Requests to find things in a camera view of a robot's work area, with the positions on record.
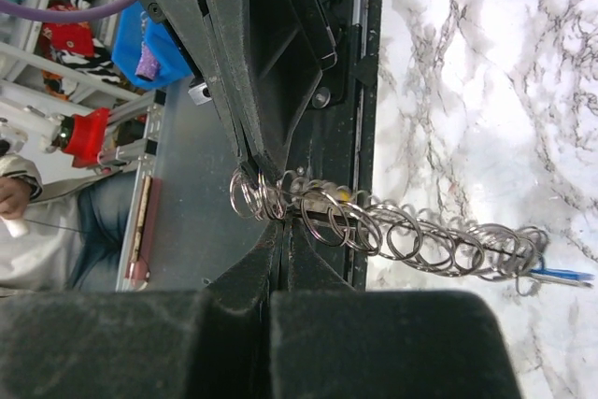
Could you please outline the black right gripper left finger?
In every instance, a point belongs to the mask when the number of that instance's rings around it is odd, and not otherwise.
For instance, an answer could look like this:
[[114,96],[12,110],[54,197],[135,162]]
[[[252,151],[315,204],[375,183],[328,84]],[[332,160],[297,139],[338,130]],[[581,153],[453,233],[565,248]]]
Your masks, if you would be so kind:
[[30,293],[1,303],[5,398],[267,398],[269,224],[199,291]]

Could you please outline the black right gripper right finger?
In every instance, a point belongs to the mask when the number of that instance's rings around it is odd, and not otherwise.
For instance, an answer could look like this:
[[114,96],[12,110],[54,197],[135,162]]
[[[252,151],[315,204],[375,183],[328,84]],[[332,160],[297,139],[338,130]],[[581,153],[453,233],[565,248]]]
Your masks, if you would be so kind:
[[268,227],[287,277],[269,300],[275,398],[518,398],[490,307],[463,291],[357,292],[296,225]]

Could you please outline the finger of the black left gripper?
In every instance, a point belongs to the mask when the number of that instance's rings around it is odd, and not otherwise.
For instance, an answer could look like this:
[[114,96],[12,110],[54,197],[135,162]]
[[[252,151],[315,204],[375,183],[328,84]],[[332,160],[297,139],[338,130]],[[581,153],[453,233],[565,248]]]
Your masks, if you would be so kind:
[[337,61],[320,0],[215,0],[259,170],[285,168],[293,132],[323,72]]
[[206,83],[239,170],[249,179],[256,179],[259,168],[242,125],[240,92],[223,45],[215,0],[138,1],[152,20],[164,25],[192,73]]

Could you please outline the round metal keyring disc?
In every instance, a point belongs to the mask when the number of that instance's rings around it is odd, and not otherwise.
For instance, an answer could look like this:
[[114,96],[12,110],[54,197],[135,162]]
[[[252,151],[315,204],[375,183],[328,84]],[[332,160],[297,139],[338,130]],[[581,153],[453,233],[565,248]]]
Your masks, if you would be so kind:
[[[333,197],[338,186],[351,191],[348,202]],[[365,190],[353,191],[291,170],[274,183],[264,175],[250,180],[235,170],[230,202],[241,217],[294,217],[327,247],[345,246],[443,278],[528,278],[548,243],[546,233],[533,226],[512,229],[493,222],[444,219],[429,208],[382,200]]]

